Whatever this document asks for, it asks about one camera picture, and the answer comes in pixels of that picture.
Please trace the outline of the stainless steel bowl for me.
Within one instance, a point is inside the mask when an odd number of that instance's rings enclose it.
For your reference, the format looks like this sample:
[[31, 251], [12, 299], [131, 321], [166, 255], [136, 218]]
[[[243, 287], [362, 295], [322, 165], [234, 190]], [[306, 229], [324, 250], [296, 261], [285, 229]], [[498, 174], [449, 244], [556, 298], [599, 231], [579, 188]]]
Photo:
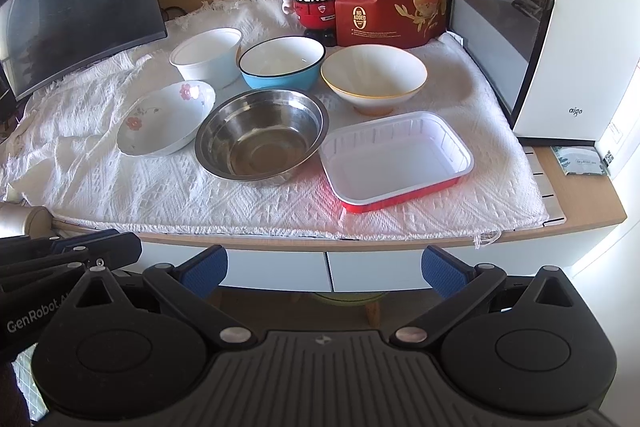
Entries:
[[311, 94], [260, 89], [212, 110], [194, 141], [200, 165], [217, 178], [282, 184], [313, 158], [329, 131], [326, 106]]

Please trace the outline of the white floral shallow bowl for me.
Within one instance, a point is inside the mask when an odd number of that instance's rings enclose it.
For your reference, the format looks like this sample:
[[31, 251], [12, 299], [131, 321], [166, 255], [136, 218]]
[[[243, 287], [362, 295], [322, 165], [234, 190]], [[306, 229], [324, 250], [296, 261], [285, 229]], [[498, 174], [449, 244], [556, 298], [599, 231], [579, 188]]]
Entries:
[[120, 124], [119, 152], [158, 157], [181, 150], [195, 138], [215, 102], [214, 88], [204, 81], [181, 81], [145, 95]]

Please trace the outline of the white bowl yellow rim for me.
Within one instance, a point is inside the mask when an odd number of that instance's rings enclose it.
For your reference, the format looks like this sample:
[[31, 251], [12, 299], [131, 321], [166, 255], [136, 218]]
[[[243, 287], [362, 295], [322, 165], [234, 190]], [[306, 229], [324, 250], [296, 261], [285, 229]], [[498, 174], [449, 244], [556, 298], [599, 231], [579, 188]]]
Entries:
[[340, 49], [320, 68], [326, 85], [359, 113], [388, 115], [426, 83], [425, 64], [412, 53], [382, 44]]

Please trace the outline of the blue enamel bowl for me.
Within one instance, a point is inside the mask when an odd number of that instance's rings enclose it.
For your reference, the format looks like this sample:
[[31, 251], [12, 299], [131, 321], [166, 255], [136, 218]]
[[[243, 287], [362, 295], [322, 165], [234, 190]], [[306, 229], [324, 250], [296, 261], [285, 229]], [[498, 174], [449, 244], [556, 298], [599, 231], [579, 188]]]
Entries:
[[239, 69], [250, 89], [311, 90], [320, 76], [326, 47], [304, 36], [269, 39], [246, 50]]

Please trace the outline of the white woven tablecloth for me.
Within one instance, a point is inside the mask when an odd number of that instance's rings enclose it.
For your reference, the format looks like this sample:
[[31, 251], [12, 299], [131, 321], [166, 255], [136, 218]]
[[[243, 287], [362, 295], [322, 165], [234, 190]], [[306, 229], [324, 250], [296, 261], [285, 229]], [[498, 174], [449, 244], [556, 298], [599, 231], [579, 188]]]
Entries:
[[449, 190], [350, 213], [318, 159], [288, 182], [255, 186], [216, 178], [198, 165], [191, 147], [159, 158], [122, 155], [117, 131], [134, 103], [180, 78], [170, 52], [217, 27], [238, 28], [244, 46], [300, 31], [282, 13], [281, 0], [216, 0], [172, 20], [166, 39], [38, 90], [2, 144], [2, 198], [42, 206], [70, 225], [160, 234], [408, 241], [533, 229], [547, 220], [532, 169], [494, 92], [450, 35], [416, 49], [428, 80], [407, 105], [447, 121], [473, 154], [472, 172]]

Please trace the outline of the red foil tray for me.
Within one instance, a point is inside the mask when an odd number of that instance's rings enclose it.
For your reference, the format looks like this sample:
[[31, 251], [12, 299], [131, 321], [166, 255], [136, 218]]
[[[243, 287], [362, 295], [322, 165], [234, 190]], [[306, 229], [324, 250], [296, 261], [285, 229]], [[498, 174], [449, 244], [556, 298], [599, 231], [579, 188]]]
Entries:
[[474, 168], [457, 132], [425, 110], [337, 129], [319, 156], [333, 194], [351, 213], [444, 191]]

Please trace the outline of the small green white packet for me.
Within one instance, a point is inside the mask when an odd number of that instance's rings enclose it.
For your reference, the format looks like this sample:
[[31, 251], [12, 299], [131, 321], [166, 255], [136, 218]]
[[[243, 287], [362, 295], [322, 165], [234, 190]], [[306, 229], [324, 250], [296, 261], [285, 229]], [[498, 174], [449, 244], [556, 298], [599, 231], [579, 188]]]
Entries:
[[604, 162], [592, 146], [554, 146], [552, 152], [565, 176], [606, 176]]

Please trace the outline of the white paper bowl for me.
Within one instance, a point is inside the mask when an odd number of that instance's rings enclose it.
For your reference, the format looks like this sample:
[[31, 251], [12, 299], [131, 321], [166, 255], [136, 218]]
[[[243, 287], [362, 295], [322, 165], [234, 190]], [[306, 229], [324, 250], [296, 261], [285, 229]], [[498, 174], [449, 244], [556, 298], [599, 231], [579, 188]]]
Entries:
[[169, 55], [169, 63], [186, 81], [204, 81], [214, 89], [224, 89], [241, 75], [242, 37], [235, 28], [209, 29], [180, 43]]

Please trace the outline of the black curved monitor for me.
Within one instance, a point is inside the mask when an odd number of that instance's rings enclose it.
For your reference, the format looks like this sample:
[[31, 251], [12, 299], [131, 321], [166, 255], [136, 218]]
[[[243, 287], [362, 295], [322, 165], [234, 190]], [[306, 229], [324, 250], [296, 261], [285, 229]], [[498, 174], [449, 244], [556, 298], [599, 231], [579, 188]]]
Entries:
[[21, 100], [165, 35], [158, 0], [1, 0], [1, 76]]

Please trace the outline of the white computer case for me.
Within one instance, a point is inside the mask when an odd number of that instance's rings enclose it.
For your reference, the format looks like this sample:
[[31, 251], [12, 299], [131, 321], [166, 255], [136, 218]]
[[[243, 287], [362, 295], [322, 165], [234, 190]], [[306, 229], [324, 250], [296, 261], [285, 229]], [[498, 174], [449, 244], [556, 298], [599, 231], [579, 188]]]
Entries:
[[448, 27], [528, 144], [599, 141], [639, 60], [639, 0], [450, 0]]

